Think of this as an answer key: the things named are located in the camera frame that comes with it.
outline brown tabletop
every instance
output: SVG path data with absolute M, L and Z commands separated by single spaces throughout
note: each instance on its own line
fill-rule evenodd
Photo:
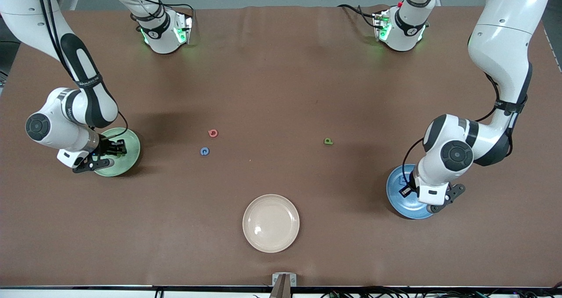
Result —
M 306 286 L 551 286 L 562 276 L 562 75 L 542 26 L 512 156 L 473 166 L 467 192 L 426 220 L 386 197 L 432 119 L 492 108 L 466 49 L 480 12 L 436 8 L 420 44 L 397 53 L 341 8 L 206 10 L 198 44 L 169 55 L 143 44 L 128 12 L 66 13 L 144 153 L 126 176 L 76 175 L 30 140 L 28 115 L 73 84 L 22 47 L 0 98 L 0 284 L 256 285 L 290 271 Z M 301 218 L 277 254 L 241 229 L 263 194 L 286 196 Z

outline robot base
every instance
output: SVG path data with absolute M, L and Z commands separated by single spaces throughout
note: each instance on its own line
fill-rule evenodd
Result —
M 142 28 L 140 29 L 140 33 L 144 37 L 144 43 L 148 44 L 157 54 L 170 54 L 176 51 L 181 45 L 189 44 L 189 37 L 191 36 L 192 16 L 173 10 L 166 10 L 166 13 L 170 15 L 173 24 L 161 34 L 160 39 L 154 39 L 151 36 L 152 32 L 146 34 Z
M 396 25 L 395 14 L 397 10 L 398 7 L 394 6 L 390 10 L 382 11 L 380 14 L 375 14 L 373 16 L 374 25 L 382 27 L 382 29 L 375 28 L 375 38 L 377 41 L 384 42 L 389 48 L 395 51 L 404 52 L 412 50 L 422 39 L 426 25 L 419 31 L 412 28 L 415 35 L 406 36 L 403 30 Z
M 406 178 L 409 178 L 414 167 L 414 164 L 404 165 Z M 432 216 L 433 214 L 427 210 L 427 205 L 419 202 L 415 193 L 409 194 L 406 198 L 402 197 L 399 190 L 404 186 L 406 186 L 406 183 L 400 165 L 392 171 L 387 180 L 387 196 L 392 207 L 401 215 L 410 219 L 425 219 Z
M 102 133 L 103 136 L 114 136 L 115 134 L 120 134 L 125 128 L 113 128 L 106 130 Z M 132 130 L 127 130 L 124 134 L 112 138 L 112 140 L 125 141 L 125 148 L 127 149 L 127 154 L 124 156 L 116 157 L 112 155 L 103 155 L 101 158 L 110 158 L 114 160 L 115 164 L 109 168 L 99 169 L 96 172 L 98 175 L 105 177 L 119 176 L 124 172 L 127 172 L 133 165 L 137 162 L 139 155 L 141 154 L 141 142 L 138 136 L 132 132 Z

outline metal bracket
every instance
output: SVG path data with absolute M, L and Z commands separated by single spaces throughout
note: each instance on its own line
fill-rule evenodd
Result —
M 176 12 L 175 26 L 177 40 L 180 43 L 189 44 L 191 28 L 193 28 L 193 17 L 181 12 Z
M 295 273 L 289 273 L 289 272 L 279 272 L 279 273 L 275 273 L 273 275 L 271 275 L 271 285 L 275 286 L 275 282 L 277 282 L 277 278 L 279 278 L 279 276 L 281 276 L 282 274 L 287 274 L 287 276 L 289 276 L 289 281 L 291 284 L 291 287 L 296 287 L 297 286 L 297 274 Z
M 456 184 L 455 186 L 453 186 L 450 190 L 448 190 L 445 193 L 445 203 L 442 206 L 428 205 L 427 211 L 431 212 L 432 214 L 437 214 L 438 212 L 443 210 L 443 208 L 445 208 L 447 205 L 452 204 L 453 201 L 458 196 L 460 196 L 462 193 L 464 193 L 465 190 L 466 190 L 466 187 L 464 185 Z
M 373 24 L 375 26 L 381 26 L 384 29 L 378 29 L 378 28 L 374 28 L 375 31 L 375 41 L 379 42 L 381 40 L 381 36 L 383 37 L 383 40 L 386 40 L 387 38 L 387 33 L 389 32 L 389 28 L 391 27 L 391 24 L 389 22 L 390 20 L 390 10 L 385 10 L 380 12 L 379 14 L 373 14 Z
M 291 287 L 297 286 L 297 274 L 275 273 L 271 277 L 273 278 L 273 290 L 271 290 L 269 298 L 291 298 Z

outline green led light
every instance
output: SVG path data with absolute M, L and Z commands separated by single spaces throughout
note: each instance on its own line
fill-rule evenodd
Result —
M 388 38 L 388 34 L 390 33 L 391 29 L 392 29 L 392 25 L 390 22 L 388 22 L 386 26 L 382 28 L 381 35 L 379 38 L 381 38 L 381 40 L 386 40 Z
M 425 30 L 425 26 L 423 26 L 423 28 L 420 30 L 420 36 L 418 37 L 418 41 L 420 41 L 422 39 L 424 30 Z
M 146 44 L 149 44 L 149 43 L 148 43 L 148 39 L 146 38 L 146 35 L 144 34 L 144 31 L 142 30 L 142 28 L 140 29 L 140 33 L 142 34 L 142 36 L 143 36 L 143 38 L 144 38 L 144 42 L 145 42 Z
M 179 41 L 180 43 L 184 43 L 186 38 L 185 38 L 185 32 L 181 29 L 176 29 L 174 28 L 175 32 L 176 32 L 176 36 L 177 36 L 177 41 Z

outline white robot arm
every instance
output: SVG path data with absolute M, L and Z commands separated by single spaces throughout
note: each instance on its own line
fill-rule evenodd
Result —
M 390 25 L 381 30 L 380 39 L 395 50 L 409 50 L 418 41 L 417 33 L 401 26 L 399 18 L 423 30 L 431 2 L 406 0 L 400 9 L 387 12 Z M 503 160 L 511 151 L 511 137 L 518 114 L 526 102 L 532 76 L 527 48 L 548 0 L 486 0 L 484 11 L 474 28 L 468 50 L 497 91 L 490 124 L 481 124 L 453 115 L 442 115 L 430 124 L 423 139 L 426 155 L 410 174 L 400 191 L 403 196 L 418 194 L 418 201 L 443 205 L 451 181 L 476 163 L 482 166 Z M 412 22 L 412 16 L 418 18 Z
M 189 42 L 192 16 L 166 8 L 160 0 L 119 0 L 140 25 L 146 44 L 158 54 L 174 52 Z
M 50 93 L 45 105 L 26 122 L 30 138 L 58 149 L 58 159 L 75 172 L 89 170 L 79 166 L 90 154 L 103 154 L 101 149 L 126 152 L 121 144 L 101 140 L 93 131 L 110 125 L 118 115 L 118 106 L 56 0 L 0 0 L 0 13 L 20 41 L 59 60 L 79 88 L 57 88 Z M 95 166 L 111 163 L 106 160 Z

